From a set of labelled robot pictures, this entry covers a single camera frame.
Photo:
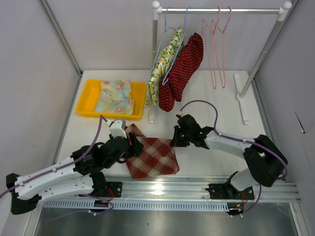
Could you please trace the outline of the red plaid skirt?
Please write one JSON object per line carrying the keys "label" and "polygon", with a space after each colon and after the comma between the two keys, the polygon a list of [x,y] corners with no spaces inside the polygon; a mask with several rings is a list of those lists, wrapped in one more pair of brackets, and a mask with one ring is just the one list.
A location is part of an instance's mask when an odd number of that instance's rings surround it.
{"label": "red plaid skirt", "polygon": [[131,124],[126,132],[133,132],[138,141],[144,145],[138,157],[132,157],[127,162],[129,173],[133,179],[157,177],[160,175],[175,175],[180,167],[170,139],[148,138],[140,129]]}

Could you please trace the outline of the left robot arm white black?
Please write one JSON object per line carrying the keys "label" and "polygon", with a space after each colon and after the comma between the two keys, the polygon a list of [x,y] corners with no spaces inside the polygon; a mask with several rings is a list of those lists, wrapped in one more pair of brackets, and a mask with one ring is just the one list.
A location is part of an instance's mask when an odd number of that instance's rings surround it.
{"label": "left robot arm white black", "polygon": [[39,172],[26,176],[11,173],[6,176],[11,193],[10,212],[28,213],[51,199],[73,195],[107,196],[103,169],[140,156],[143,148],[135,133],[130,132],[126,137],[110,137],[105,143],[83,146],[65,160]]}

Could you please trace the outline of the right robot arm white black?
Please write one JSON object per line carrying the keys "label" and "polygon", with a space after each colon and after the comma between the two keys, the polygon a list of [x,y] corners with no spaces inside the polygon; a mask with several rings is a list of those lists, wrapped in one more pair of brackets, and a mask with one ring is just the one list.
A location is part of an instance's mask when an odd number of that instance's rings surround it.
{"label": "right robot arm white black", "polygon": [[209,184],[206,191],[212,199],[239,199],[253,186],[271,187],[286,170],[287,159],[265,135],[241,139],[218,132],[213,127],[200,127],[191,115],[178,115],[171,147],[194,144],[198,148],[223,151],[245,160],[247,168],[233,173],[224,184]]}

